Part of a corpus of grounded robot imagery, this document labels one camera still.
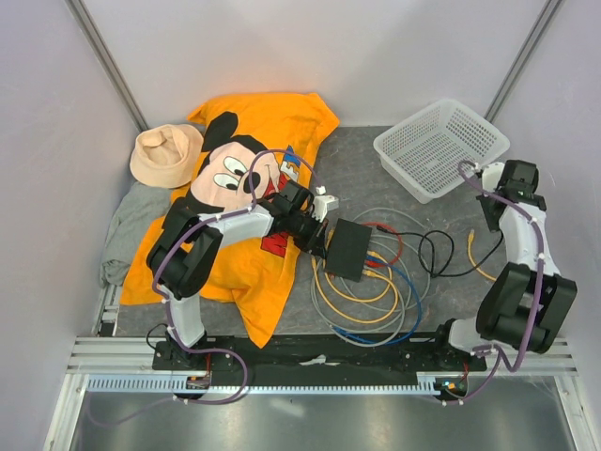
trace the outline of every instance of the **white plastic basket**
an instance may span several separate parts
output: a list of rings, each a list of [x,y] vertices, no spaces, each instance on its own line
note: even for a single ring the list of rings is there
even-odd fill
[[[426,204],[461,184],[461,160],[491,163],[509,140],[467,106],[444,99],[378,136],[374,148],[384,169]]]

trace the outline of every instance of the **white wall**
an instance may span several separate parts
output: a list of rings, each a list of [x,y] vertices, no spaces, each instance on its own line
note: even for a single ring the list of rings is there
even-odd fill
[[[317,91],[348,125],[452,97],[483,114],[544,0],[85,0],[150,126],[247,91]]]
[[[601,3],[564,2],[496,125],[539,165],[551,252],[578,296],[564,326],[601,419]]]
[[[34,450],[92,327],[135,129],[63,1],[4,4],[0,42],[0,440]]]

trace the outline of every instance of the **beige hat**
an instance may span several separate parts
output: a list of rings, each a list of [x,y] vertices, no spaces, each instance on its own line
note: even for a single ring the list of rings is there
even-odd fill
[[[192,180],[203,135],[192,125],[163,125],[135,138],[130,170],[148,186],[177,188]]]

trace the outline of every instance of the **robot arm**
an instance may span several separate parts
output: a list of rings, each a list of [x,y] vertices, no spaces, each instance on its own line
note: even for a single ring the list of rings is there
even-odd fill
[[[480,177],[483,188],[517,203],[534,218],[544,240],[545,269],[540,310],[536,316],[528,350],[544,353],[553,344],[563,320],[576,298],[576,284],[560,275],[547,244],[545,199],[535,194],[538,186],[536,165],[518,160],[493,163]],[[529,221],[516,210],[488,196],[478,196],[488,228],[501,230],[505,237],[507,264],[486,294],[475,319],[456,320],[449,343],[470,351],[484,340],[495,340],[518,348],[526,331],[536,278],[537,241]]]
[[[248,213],[227,219],[220,219],[220,213],[196,214],[190,203],[191,199],[186,197],[174,203],[163,221],[163,232],[146,259],[156,276],[165,256],[184,233],[209,218],[217,219],[193,233],[186,240],[192,248],[177,249],[161,274],[160,283],[169,295],[174,326],[182,343],[189,348],[205,335],[198,292],[207,282],[220,249],[250,238],[286,232],[302,251],[325,257],[326,215],[338,207],[336,197],[314,196],[292,180],[270,201],[261,199]]]

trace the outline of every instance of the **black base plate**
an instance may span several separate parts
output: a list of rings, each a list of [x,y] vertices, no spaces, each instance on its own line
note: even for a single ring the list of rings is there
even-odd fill
[[[366,334],[364,338],[381,340],[386,334]],[[276,335],[259,349],[245,337],[210,337],[205,348],[223,348],[237,352],[249,367],[249,384],[254,386],[370,386],[415,384],[416,372],[445,371],[461,373],[464,362],[470,371],[485,371],[484,359],[454,350],[440,343],[435,334],[415,334],[411,340],[392,346],[359,348],[331,334]],[[187,359],[168,342],[157,343],[152,368],[155,370],[204,370],[204,357]],[[338,365],[300,365],[325,355],[327,363]],[[213,386],[240,384],[242,370],[236,359],[212,353]]]

